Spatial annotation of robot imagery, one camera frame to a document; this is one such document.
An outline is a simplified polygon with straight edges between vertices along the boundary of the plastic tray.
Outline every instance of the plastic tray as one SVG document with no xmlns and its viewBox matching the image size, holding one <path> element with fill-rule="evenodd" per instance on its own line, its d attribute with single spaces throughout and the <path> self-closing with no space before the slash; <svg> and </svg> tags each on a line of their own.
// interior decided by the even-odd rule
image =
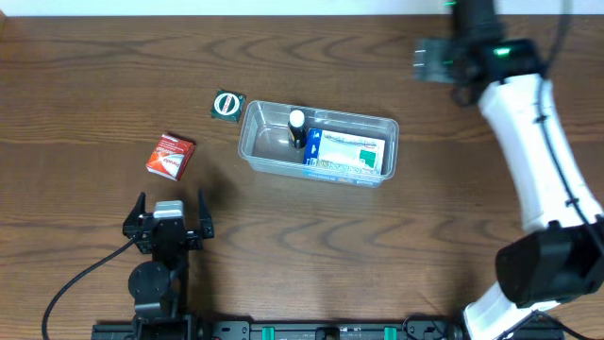
<svg viewBox="0 0 604 340">
<path fill-rule="evenodd" d="M 386 142 L 381 175 L 351 175 L 303 164 L 304 148 L 296 149 L 288 140 L 290 112 L 302 110 L 306 129 L 349 133 Z M 254 170 L 305 179 L 378 187 L 394 175 L 398 151 L 398 123 L 392 119 L 354 113 L 253 101 L 247 106 L 239 141 L 239 155 Z"/>
</svg>

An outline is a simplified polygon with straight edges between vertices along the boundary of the label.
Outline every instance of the label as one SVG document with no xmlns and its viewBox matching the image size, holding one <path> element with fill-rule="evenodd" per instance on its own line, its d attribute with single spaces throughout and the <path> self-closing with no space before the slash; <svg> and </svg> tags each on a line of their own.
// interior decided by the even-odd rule
<svg viewBox="0 0 604 340">
<path fill-rule="evenodd" d="M 222 93 L 214 100 L 214 110 L 222 115 L 231 115 L 239 111 L 241 101 L 232 93 Z"/>
<path fill-rule="evenodd" d="M 359 150 L 359 160 L 372 169 L 376 168 L 376 153 L 373 151 L 366 149 Z"/>
</svg>

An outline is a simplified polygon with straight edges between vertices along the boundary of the small red package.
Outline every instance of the small red package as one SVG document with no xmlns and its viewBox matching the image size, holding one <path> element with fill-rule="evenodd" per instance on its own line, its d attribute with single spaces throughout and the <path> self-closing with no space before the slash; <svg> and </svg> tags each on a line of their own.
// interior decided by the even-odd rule
<svg viewBox="0 0 604 340">
<path fill-rule="evenodd" d="M 158 146 L 147 162 L 147 170 L 172 180 L 180 180 L 189 158 L 195 151 L 195 144 L 181 141 L 176 137 L 161 135 Z"/>
</svg>

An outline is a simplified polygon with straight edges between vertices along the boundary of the green connector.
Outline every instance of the green connector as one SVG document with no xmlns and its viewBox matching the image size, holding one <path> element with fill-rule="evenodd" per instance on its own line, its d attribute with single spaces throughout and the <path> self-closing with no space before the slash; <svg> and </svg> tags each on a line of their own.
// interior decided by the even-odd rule
<svg viewBox="0 0 604 340">
<path fill-rule="evenodd" d="M 262 340 L 275 340 L 275 329 L 272 327 L 262 327 Z"/>
<path fill-rule="evenodd" d="M 384 340 L 396 340 L 396 328 L 384 327 Z"/>
</svg>

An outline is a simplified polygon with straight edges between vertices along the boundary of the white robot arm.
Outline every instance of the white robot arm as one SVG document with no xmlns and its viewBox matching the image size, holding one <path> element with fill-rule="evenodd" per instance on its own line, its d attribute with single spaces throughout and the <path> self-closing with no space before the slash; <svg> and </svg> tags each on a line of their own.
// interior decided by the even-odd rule
<svg viewBox="0 0 604 340">
<path fill-rule="evenodd" d="M 538 74 L 509 77 L 503 84 L 496 81 L 487 87 L 478 102 L 512 172 L 522 209 L 522 228 L 526 233 L 546 230 L 551 221 L 558 221 L 563 228 L 584 223 L 568 202 L 569 195 L 540 124 L 546 124 L 557 162 L 584 217 L 594 224 L 596 216 L 602 214 L 602 208 L 585 184 L 564 137 L 549 80 L 545 80 L 542 97 L 546 119 L 541 123 L 538 121 L 540 112 L 535 98 L 541 81 Z M 559 304 L 552 300 L 518 308 L 506 298 L 497 282 L 477 302 L 465 308 L 463 318 L 472 339 L 496 339 L 532 311 L 544 311 Z"/>
</svg>

